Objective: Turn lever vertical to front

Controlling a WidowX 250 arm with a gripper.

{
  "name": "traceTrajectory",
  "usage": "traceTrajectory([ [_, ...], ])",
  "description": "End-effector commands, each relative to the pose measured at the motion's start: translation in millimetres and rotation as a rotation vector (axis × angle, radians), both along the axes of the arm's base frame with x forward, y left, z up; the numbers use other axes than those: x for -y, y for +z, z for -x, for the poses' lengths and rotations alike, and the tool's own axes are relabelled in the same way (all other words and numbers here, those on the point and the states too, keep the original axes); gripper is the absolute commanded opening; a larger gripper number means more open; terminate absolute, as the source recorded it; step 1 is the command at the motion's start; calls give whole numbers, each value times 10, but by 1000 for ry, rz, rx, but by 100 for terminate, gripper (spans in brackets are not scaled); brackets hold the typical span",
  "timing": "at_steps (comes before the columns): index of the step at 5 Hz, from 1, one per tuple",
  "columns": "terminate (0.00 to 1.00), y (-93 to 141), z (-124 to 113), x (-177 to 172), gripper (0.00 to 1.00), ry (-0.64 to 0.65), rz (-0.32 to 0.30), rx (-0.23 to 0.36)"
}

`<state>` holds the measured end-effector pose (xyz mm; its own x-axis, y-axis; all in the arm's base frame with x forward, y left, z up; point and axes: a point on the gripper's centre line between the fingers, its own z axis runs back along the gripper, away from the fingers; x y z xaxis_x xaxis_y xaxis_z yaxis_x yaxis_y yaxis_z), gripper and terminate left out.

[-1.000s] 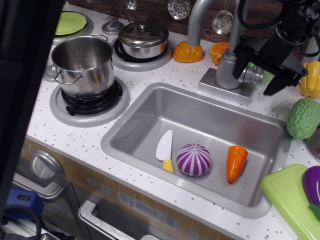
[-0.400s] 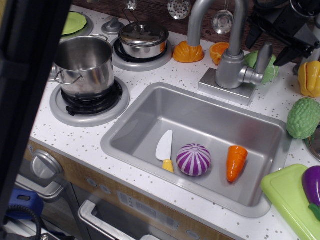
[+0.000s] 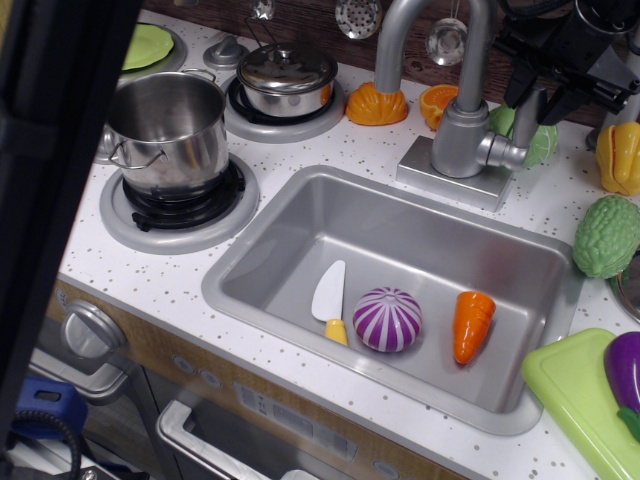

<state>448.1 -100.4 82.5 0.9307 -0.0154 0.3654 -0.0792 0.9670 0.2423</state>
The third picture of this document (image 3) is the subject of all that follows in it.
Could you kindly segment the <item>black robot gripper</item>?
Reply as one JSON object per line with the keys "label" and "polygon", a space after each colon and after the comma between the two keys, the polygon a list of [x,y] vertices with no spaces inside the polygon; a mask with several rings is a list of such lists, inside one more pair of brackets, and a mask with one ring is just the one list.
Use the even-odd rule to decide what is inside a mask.
{"label": "black robot gripper", "polygon": [[639,22],[637,9],[573,9],[546,18],[540,9],[507,9],[494,47],[512,58],[513,71],[504,94],[518,107],[544,77],[557,89],[538,115],[553,126],[594,102],[620,112],[639,93],[639,76],[616,54],[613,43]]}

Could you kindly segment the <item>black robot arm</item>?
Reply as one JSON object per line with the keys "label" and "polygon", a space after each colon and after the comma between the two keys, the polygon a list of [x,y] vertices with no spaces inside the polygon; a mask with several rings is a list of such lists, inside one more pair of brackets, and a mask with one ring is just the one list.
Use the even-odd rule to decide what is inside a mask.
{"label": "black robot arm", "polygon": [[[567,5],[562,16],[549,14]],[[512,58],[504,94],[508,107],[520,107],[543,77],[557,84],[537,114],[541,125],[555,125],[580,107],[595,103],[620,113],[639,93],[639,76],[613,48],[639,22],[637,1],[543,1],[515,7],[499,3],[505,14],[494,47]]]}

